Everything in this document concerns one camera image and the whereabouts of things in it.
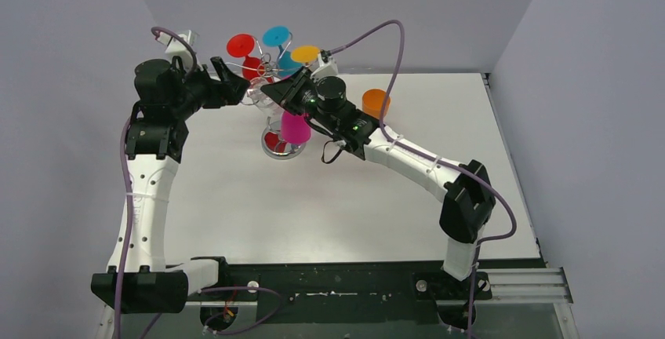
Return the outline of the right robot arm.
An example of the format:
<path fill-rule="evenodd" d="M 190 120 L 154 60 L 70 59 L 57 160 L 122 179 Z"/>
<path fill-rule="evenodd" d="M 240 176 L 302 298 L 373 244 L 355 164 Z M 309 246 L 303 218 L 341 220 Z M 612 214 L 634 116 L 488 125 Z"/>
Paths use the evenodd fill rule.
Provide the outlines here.
<path fill-rule="evenodd" d="M 482 163 L 444 159 L 380 123 L 380 111 L 391 100 L 379 89 L 366 91 L 357 107 L 348 99 L 342 78 L 319 78 L 302 67 L 284 80 L 261 86 L 260 92 L 329 137 L 341 151 L 385 166 L 431 193 L 442 204 L 439 226 L 448 238 L 443 291 L 459 299 L 472 290 L 476 248 L 496 205 Z"/>

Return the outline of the orange wine glass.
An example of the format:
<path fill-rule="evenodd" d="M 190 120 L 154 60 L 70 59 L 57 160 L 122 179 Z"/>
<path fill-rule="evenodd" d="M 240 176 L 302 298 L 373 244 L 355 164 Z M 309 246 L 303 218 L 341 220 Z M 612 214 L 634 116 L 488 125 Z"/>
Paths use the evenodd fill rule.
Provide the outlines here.
<path fill-rule="evenodd" d="M 381 113 L 388 113 L 391 98 L 381 89 L 369 89 L 362 94 L 362 111 L 373 118 L 380 119 Z"/>

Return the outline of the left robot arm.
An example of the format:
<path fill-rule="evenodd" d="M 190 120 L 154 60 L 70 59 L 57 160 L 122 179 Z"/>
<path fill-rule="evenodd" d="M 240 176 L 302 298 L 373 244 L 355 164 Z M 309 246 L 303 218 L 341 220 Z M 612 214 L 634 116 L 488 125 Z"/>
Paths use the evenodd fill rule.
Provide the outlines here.
<path fill-rule="evenodd" d="M 188 136 L 186 121 L 200 109 L 241 103 L 249 81 L 219 56 L 207 67 L 186 71 L 180 57 L 136 66 L 139 96 L 122 134 L 125 209 L 107 269 L 95 273 L 91 291 L 125 314 L 178 313 L 199 290 L 214 301 L 227 298 L 233 279 L 219 270 L 220 257 L 195 257 L 169 266 L 165 222 L 169 196 Z"/>

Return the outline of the clear patterned wine glass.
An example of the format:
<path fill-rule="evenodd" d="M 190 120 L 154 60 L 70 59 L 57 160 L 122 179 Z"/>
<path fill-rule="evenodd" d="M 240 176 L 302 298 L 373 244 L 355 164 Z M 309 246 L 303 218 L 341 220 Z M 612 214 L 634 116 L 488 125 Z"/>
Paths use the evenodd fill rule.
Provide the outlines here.
<path fill-rule="evenodd" d="M 246 91 L 247 97 L 268 118 L 280 118 L 284 112 L 283 109 L 261 90 L 267 84 L 268 81 L 265 78 L 253 78 Z"/>

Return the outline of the magenta wine glass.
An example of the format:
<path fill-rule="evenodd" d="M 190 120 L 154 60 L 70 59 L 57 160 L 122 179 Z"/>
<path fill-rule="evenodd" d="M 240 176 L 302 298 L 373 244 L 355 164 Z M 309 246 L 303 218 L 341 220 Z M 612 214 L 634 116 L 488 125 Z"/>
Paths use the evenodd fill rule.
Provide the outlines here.
<path fill-rule="evenodd" d="M 302 115 L 284 111 L 281 118 L 281 137 L 290 144 L 306 144 L 311 138 L 311 128 Z"/>

